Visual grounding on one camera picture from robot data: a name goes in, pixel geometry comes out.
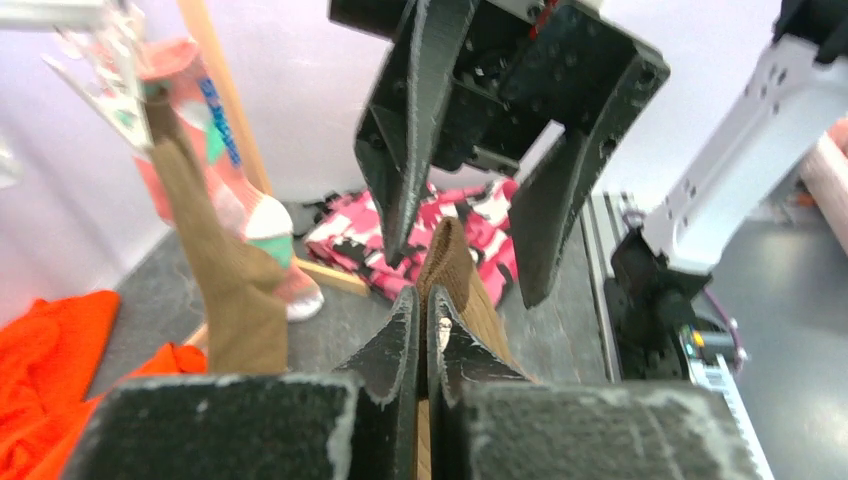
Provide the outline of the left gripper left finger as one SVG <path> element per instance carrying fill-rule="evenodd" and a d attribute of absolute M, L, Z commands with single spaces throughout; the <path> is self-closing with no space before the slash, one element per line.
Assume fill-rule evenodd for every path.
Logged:
<path fill-rule="evenodd" d="M 419 296 L 329 373 L 128 380 L 90 418 L 66 479 L 412 479 Z"/>

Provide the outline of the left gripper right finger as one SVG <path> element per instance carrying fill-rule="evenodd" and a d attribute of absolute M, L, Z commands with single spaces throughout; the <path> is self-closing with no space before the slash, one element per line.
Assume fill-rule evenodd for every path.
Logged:
<path fill-rule="evenodd" d="M 427 347 L 436 479 L 761 475 L 719 393 L 685 382 L 532 382 L 467 328 L 439 286 Z"/>

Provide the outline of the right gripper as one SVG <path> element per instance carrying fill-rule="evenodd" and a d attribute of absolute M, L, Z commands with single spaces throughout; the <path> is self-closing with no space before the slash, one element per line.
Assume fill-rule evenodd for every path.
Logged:
<path fill-rule="evenodd" d="M 542 303 L 576 217 L 668 64 L 577 1 L 334 1 L 329 17 L 391 44 L 354 151 L 392 267 L 431 168 L 511 176 L 547 124 L 565 128 L 509 211 L 523 304 Z"/>

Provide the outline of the brown tan sock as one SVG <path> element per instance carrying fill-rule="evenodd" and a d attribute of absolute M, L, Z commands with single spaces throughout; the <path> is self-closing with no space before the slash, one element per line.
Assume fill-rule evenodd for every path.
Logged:
<path fill-rule="evenodd" d="M 282 268 L 220 224 L 167 90 L 149 93 L 144 108 L 153 142 L 148 156 L 204 301 L 209 371 L 285 372 L 287 310 L 275 293 L 284 278 Z"/>
<path fill-rule="evenodd" d="M 420 377 L 426 381 L 434 479 L 530 479 L 532 402 L 503 323 L 478 274 L 458 219 L 438 224 L 417 282 L 424 318 Z"/>

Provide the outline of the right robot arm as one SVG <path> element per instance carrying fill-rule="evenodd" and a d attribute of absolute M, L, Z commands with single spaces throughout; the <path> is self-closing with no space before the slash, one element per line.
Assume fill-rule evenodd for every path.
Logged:
<path fill-rule="evenodd" d="M 546 122 L 563 125 L 509 211 L 524 303 L 538 305 L 598 176 L 669 76 L 660 52 L 586 1 L 333 1 L 328 16 L 392 44 L 354 142 L 390 266 L 432 168 L 511 176 Z M 626 298 L 613 329 L 634 377 L 691 319 L 749 212 L 846 108 L 846 3 L 783 2 L 744 90 L 613 252 Z"/>

